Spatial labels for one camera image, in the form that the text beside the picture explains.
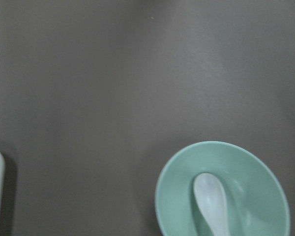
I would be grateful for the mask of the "white plastic soup spoon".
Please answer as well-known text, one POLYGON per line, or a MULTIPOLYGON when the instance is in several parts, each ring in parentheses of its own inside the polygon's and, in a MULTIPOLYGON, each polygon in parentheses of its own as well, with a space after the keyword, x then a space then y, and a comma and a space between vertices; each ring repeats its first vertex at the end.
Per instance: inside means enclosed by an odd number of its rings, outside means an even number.
POLYGON ((229 236, 228 206, 224 187, 218 177, 201 173, 193 181, 197 207, 214 236, 229 236))

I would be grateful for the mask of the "mint green bowl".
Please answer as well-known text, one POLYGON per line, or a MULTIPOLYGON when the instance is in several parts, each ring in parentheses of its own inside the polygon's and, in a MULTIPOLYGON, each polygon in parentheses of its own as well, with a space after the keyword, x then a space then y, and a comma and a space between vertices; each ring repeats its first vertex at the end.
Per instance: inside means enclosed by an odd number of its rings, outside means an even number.
POLYGON ((288 236, 290 211, 273 172, 255 155, 224 142, 195 143, 166 163, 157 181, 155 211, 164 236, 209 236, 196 205, 194 178, 211 173, 222 182, 233 236, 288 236))

